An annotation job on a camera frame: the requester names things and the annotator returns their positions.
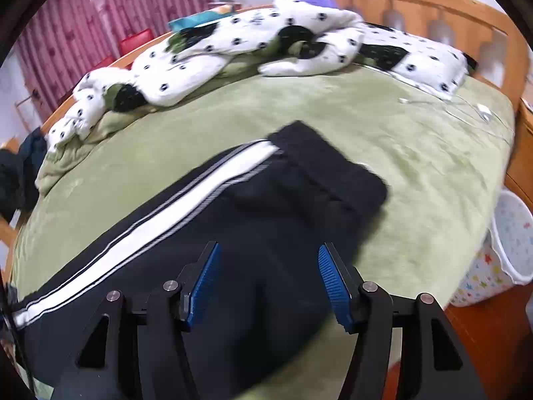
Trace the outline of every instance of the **wooden headboard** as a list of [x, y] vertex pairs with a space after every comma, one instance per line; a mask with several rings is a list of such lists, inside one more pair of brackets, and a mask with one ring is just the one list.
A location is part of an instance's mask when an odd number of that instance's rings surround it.
[[337, 0], [342, 9], [356, 9], [365, 21], [383, 24], [391, 7], [404, 18], [407, 33], [428, 37], [428, 25], [443, 19], [454, 32], [455, 48], [478, 60], [480, 48], [491, 42], [495, 31], [506, 37], [505, 74], [500, 87], [480, 75], [475, 78], [499, 88], [518, 109], [529, 67], [527, 42], [505, 14], [475, 0]]

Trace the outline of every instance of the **nightstand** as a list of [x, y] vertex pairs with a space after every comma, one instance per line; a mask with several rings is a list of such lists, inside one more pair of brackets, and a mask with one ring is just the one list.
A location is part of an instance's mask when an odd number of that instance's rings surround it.
[[505, 186], [533, 212], [533, 113], [521, 101], [516, 115], [514, 149]]

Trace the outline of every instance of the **laundry basket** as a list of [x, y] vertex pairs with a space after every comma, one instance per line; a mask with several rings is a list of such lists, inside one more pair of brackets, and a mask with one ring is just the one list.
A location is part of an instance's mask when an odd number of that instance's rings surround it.
[[451, 299], [465, 307], [533, 279], [533, 216], [524, 202], [504, 189], [477, 257]]

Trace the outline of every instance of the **metal screw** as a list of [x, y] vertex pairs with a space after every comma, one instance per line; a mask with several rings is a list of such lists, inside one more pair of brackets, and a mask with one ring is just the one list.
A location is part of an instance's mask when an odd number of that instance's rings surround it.
[[178, 288], [178, 282], [174, 279], [170, 279], [169, 281], [163, 284], [163, 288], [167, 292], [171, 292], [172, 290], [176, 290]]
[[107, 295], [106, 295], [106, 299], [109, 301], [109, 302], [114, 302], [116, 301], [118, 298], [121, 297], [121, 293], [118, 291], [118, 290], [111, 290], [111, 292], [109, 292]]
[[375, 292], [377, 290], [377, 284], [372, 282], [372, 281], [365, 281], [363, 283], [363, 288], [367, 291], [367, 292]]
[[435, 298], [429, 293], [422, 293], [420, 295], [420, 301], [422, 301], [424, 304], [433, 304], [435, 302]]

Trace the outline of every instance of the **wooden floor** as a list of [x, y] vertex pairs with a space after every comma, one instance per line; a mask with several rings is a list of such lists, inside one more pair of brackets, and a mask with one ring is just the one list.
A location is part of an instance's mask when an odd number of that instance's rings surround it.
[[[489, 400], [533, 398], [531, 391], [524, 394], [533, 379], [533, 335], [525, 311], [532, 292], [533, 284], [516, 286], [471, 307], [446, 309]], [[388, 372], [383, 400], [395, 399], [399, 370], [397, 364]]]

